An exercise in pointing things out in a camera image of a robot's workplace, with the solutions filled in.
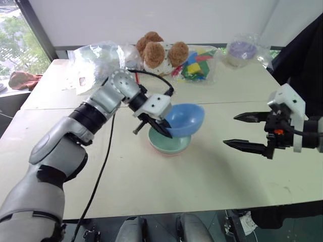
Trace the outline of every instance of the brown teddy bear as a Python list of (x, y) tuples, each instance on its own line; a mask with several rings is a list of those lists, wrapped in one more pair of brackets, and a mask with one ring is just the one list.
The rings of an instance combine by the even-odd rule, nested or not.
[(166, 75), (182, 64), (188, 57), (184, 42), (165, 43), (156, 32), (148, 32), (136, 45), (144, 69), (157, 75)]

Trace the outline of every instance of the window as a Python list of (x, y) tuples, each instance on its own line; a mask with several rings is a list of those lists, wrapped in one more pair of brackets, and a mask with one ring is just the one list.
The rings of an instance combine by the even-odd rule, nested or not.
[(0, 80), (13, 71), (43, 74), (50, 61), (13, 0), (0, 0)]

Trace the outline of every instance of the tree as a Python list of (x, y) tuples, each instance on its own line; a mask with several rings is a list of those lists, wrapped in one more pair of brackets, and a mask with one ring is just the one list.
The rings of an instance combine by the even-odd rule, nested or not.
[(14, 70), (42, 74), (50, 62), (22, 16), (6, 18), (0, 27), (0, 61)]
[(8, 67), (0, 66), (0, 76), (9, 76), (9, 75), (10, 75), (10, 69)]

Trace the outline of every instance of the orange component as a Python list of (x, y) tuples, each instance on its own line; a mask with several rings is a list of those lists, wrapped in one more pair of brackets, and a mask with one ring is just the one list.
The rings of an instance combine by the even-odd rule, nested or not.
[(284, 130), (274, 130), (274, 133), (277, 134), (277, 135), (283, 135)]

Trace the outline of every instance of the plastic wrap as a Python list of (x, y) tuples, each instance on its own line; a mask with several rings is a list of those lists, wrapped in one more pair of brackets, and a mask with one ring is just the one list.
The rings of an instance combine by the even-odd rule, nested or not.
[(136, 46), (131, 44), (120, 45), (125, 58), (125, 66), (127, 69), (143, 70), (143, 61), (140, 57)]
[(250, 62), (259, 61), (265, 68), (272, 68), (270, 46), (261, 43), (257, 34), (239, 34), (227, 44), (226, 55), (222, 57), (225, 64), (241, 68)]
[(125, 68), (124, 52), (111, 41), (83, 46), (68, 56), (68, 80), (74, 82), (77, 95), (98, 88), (114, 70)]
[(216, 80), (216, 53), (213, 46), (189, 45), (187, 60), (172, 72), (178, 82), (213, 84)]

